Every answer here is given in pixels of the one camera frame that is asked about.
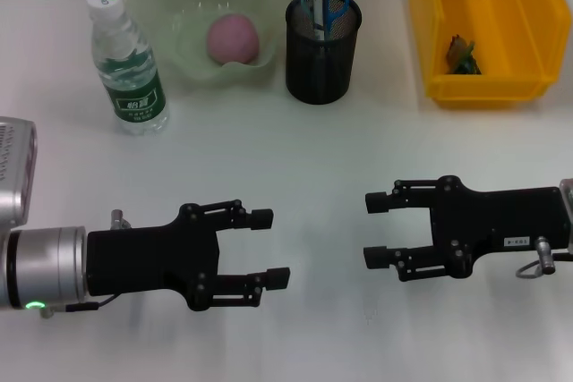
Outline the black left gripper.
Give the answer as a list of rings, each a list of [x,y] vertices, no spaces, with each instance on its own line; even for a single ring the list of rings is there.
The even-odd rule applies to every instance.
[[[267,230],[270,208],[249,212],[239,199],[184,204],[174,221],[160,226],[90,232],[87,288],[91,296],[155,290],[181,294],[190,310],[258,307],[264,291],[284,290],[288,267],[247,275],[218,275],[216,232]]]

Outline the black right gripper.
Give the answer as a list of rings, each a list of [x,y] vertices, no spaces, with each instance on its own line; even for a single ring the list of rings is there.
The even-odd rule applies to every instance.
[[[484,255],[534,250],[540,238],[553,250],[565,249],[571,234],[569,214],[556,187],[473,191],[456,176],[396,180],[390,193],[367,193],[365,204],[369,214],[401,208],[431,211],[435,249],[363,249],[368,269],[394,267],[400,282],[468,278]]]

